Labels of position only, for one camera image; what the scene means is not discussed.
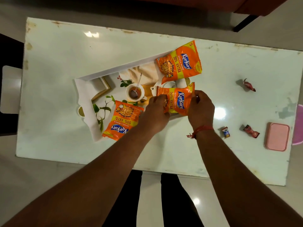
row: orange snack bag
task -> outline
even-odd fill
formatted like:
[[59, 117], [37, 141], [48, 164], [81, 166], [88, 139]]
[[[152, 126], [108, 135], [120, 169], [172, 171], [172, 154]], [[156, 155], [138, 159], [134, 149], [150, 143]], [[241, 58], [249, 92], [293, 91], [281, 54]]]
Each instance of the orange snack bag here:
[[186, 116], [194, 91], [194, 82], [185, 88], [163, 88], [158, 86], [157, 96], [167, 95], [167, 104], [164, 112], [179, 113]]
[[202, 72], [195, 41], [182, 45], [167, 56], [156, 59], [156, 62], [160, 71], [165, 75], [162, 78], [162, 84], [195, 76]]
[[107, 129], [103, 132], [103, 137], [118, 140], [131, 128], [138, 124], [139, 115], [144, 111], [143, 107], [123, 103], [116, 100], [114, 116], [109, 122]]

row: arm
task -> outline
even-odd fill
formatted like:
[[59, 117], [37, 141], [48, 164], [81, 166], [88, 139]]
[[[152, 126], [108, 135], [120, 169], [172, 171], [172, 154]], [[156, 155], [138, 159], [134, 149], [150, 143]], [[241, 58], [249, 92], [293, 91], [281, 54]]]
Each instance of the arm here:
[[152, 97], [136, 127], [103, 154], [31, 202], [3, 227], [102, 226], [149, 140], [169, 121]]
[[[213, 125], [214, 105], [195, 91], [188, 112], [193, 129]], [[303, 218], [272, 192], [213, 131], [196, 135], [198, 147], [226, 219], [234, 226], [303, 226]]]

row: blue logo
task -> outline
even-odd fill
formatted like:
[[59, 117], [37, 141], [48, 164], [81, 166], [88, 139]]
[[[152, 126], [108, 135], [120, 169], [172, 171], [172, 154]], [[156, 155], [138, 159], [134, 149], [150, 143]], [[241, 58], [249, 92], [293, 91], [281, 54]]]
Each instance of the blue logo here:
[[184, 92], [178, 92], [178, 97], [177, 97], [177, 106], [181, 109], [184, 109]]
[[115, 130], [116, 132], [122, 133], [122, 134], [126, 134], [126, 132], [128, 132], [128, 129], [126, 129], [125, 127], [120, 126], [118, 124], [112, 125], [111, 130]]
[[188, 55], [186, 53], [182, 53], [181, 56], [182, 56], [183, 66], [186, 69], [191, 69], [191, 66], [189, 65]]

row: person's leg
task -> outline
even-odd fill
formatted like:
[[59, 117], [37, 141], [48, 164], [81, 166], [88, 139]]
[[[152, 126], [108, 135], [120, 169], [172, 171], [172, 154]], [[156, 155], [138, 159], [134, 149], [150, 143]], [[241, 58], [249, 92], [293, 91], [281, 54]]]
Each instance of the person's leg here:
[[131, 171], [103, 227], [136, 226], [141, 178], [142, 171]]
[[182, 187], [178, 175], [161, 175], [161, 196], [164, 226], [204, 227], [197, 209]]

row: cup of tea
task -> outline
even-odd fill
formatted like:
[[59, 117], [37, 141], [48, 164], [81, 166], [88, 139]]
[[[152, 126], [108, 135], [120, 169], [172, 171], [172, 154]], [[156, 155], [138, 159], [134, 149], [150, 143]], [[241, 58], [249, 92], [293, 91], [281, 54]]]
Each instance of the cup of tea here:
[[137, 84], [130, 84], [126, 88], [126, 96], [130, 101], [137, 102], [137, 101], [146, 101], [147, 97], [144, 95], [145, 91], [141, 84], [138, 85], [136, 89]]

